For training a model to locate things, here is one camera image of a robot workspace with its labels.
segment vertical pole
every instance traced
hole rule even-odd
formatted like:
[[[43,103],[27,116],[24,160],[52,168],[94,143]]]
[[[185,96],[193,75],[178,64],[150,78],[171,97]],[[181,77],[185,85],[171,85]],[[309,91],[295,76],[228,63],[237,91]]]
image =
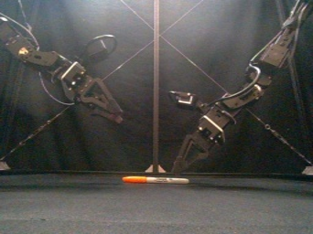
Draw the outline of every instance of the vertical pole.
[[[277,0],[276,3],[277,3],[277,13],[278,13],[280,24],[283,25],[287,20],[285,7],[283,5],[281,0]],[[296,108],[299,112],[300,129],[301,129],[303,139],[305,141],[305,146],[307,146],[307,148],[304,149],[304,151],[307,152],[304,153],[308,155],[312,155],[313,142],[311,141],[311,138],[309,138],[307,108],[305,108],[304,101],[303,101],[303,92],[301,92],[301,86],[300,86],[300,80],[299,80],[299,73],[297,73],[297,68],[296,68],[293,58],[289,58],[289,71],[291,71],[291,77],[292,77],[293,96],[295,96],[295,100],[297,104]]]
[[[154,0],[153,173],[159,173],[159,23],[161,3]]]

